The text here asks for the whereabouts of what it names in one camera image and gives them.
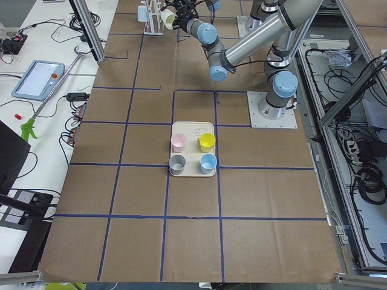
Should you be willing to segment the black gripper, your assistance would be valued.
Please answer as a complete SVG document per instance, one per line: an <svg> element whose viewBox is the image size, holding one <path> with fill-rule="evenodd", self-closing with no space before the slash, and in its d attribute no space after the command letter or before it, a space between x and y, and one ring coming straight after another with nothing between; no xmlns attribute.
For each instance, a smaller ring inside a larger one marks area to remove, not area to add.
<svg viewBox="0 0 387 290"><path fill-rule="evenodd" d="M198 19L196 10L196 1L174 1L176 17L174 19L174 29L181 28L186 30L187 24L191 19Z"/></svg>

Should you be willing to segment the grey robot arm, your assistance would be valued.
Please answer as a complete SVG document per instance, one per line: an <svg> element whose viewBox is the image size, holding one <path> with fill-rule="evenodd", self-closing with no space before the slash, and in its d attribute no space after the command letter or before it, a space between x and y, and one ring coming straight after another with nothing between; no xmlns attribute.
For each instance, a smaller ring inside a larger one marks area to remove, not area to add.
<svg viewBox="0 0 387 290"><path fill-rule="evenodd" d="M246 65L246 59L269 46L263 60L268 83L266 96L259 102L259 113L268 120L282 118L289 100L296 95L298 78L287 67L310 27L321 1L253 1L246 23L247 34L226 48L212 23L197 12L199 1L166 1L176 15L172 28L182 29L196 38L206 52L210 78L216 82Z"/></svg>
<svg viewBox="0 0 387 290"><path fill-rule="evenodd" d="M285 0L254 0L250 9L248 20L250 22L263 22L276 13L285 3Z"/></svg>

